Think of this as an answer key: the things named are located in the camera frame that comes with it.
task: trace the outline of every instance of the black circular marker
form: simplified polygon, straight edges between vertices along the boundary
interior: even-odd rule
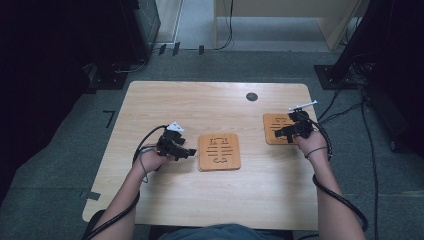
[[[248,93],[246,95],[247,100],[254,102],[256,100],[258,100],[258,95],[256,93]]]

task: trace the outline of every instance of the cork pad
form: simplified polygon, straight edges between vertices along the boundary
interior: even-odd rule
[[[268,144],[297,144],[296,140],[293,143],[287,141],[287,137],[276,138],[274,132],[283,127],[293,125],[294,122],[289,118],[288,114],[264,114],[264,129],[265,140]]]
[[[240,169],[237,134],[210,134],[199,137],[199,171]]]

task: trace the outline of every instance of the forearm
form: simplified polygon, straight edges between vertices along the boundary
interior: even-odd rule
[[[325,155],[311,158],[317,180],[342,196]],[[344,204],[317,188],[318,228],[322,239],[365,239],[354,213]]]
[[[109,221],[133,203],[145,176],[143,173],[142,169],[138,169],[137,164],[133,166],[118,193],[94,228]],[[134,207],[131,212],[99,233],[94,239],[131,239],[134,230],[135,212]]]

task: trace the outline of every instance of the table top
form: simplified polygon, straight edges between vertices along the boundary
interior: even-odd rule
[[[256,101],[246,98],[258,96]],[[197,155],[163,165],[141,185],[136,223],[208,226],[239,223],[256,229],[317,230],[313,169],[296,145],[268,145],[263,114],[287,113],[311,102],[303,84],[132,82],[107,145],[83,219],[106,209],[131,168],[134,151],[153,128],[176,121],[183,147],[204,134],[235,133],[241,168],[198,170]],[[316,119],[313,107],[305,109]],[[156,143],[162,130],[145,143]]]

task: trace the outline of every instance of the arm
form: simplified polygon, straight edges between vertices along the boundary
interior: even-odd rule
[[[296,141],[305,155],[317,148],[327,146],[319,132],[312,132],[308,139],[296,137]],[[309,161],[318,181],[343,196],[328,162],[327,149],[314,151],[309,155]],[[355,214],[348,207],[319,188],[317,188],[317,195],[318,230],[322,239],[365,239]]]
[[[140,154],[137,160],[134,162],[134,165],[125,178],[125,181],[119,189],[118,193],[115,195],[94,229],[128,208],[128,206],[131,205],[137,196],[141,183],[143,182],[146,174],[157,169],[163,163],[173,159],[174,158],[172,156],[158,156],[156,149],[144,154]],[[143,162],[146,172],[144,172],[140,161]],[[133,208],[132,211],[124,216],[121,220],[114,223],[103,232],[99,233],[93,239],[131,239],[134,230],[134,221],[135,208]]]

